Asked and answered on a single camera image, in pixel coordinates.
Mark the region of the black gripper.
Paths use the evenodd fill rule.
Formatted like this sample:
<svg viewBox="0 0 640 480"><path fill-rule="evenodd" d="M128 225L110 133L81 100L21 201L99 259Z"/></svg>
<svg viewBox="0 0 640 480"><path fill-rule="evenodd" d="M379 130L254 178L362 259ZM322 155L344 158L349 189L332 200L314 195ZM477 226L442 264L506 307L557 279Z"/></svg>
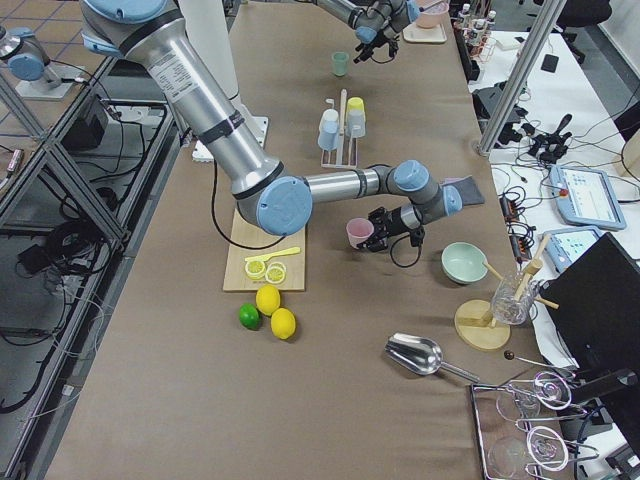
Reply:
<svg viewBox="0 0 640 480"><path fill-rule="evenodd" d="M383 31L378 31L374 38L369 42L363 44L363 47L356 48L356 56L354 57L355 63L367 61L376 48L381 48L387 45L390 54L396 54L398 50L398 37L388 37Z"/></svg>
<svg viewBox="0 0 640 480"><path fill-rule="evenodd" d="M379 207L367 217L374 227L374 233L365 241L356 245L358 250L384 251L389 247L389 239L408 233L413 247L421 247L425 237L422 216L413 205L408 204L387 210Z"/></svg>

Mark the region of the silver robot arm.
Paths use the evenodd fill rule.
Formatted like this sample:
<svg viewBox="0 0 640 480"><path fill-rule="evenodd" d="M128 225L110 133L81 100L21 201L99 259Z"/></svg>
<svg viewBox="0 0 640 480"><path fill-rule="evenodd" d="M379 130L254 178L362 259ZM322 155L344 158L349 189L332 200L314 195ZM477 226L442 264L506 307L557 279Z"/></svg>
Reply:
<svg viewBox="0 0 640 480"><path fill-rule="evenodd" d="M292 235L308 223L317 203L378 194L409 200L390 213L392 235L462 209L456 188L440 185L416 160L395 167L289 175L281 161L265 153L194 47L204 36L196 17L201 8L185 1L83 1L80 7L86 48L147 70L228 175L240 215L265 232Z"/></svg>
<svg viewBox="0 0 640 480"><path fill-rule="evenodd" d="M347 24L359 40L355 48L355 64L372 59L384 64L393 61L398 52L402 31L418 19L415 1L371 1L367 7L351 1L317 0L312 4Z"/></svg>

